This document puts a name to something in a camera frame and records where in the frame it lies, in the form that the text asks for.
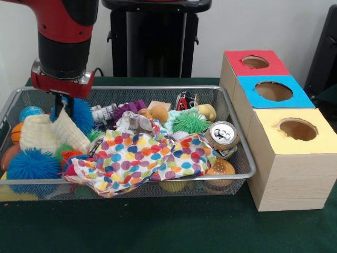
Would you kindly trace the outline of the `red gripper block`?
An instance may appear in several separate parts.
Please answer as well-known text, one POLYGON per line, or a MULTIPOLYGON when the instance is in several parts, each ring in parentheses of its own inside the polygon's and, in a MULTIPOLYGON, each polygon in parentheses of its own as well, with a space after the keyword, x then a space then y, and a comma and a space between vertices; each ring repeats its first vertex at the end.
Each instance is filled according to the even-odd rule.
POLYGON ((71 118, 73 116, 74 98, 87 98, 94 83, 94 72, 86 72, 81 78, 74 80, 55 79, 42 73, 31 71, 31 80, 33 87, 46 92, 56 92, 55 106, 51 112, 51 120, 55 121, 65 102, 65 112, 71 118))

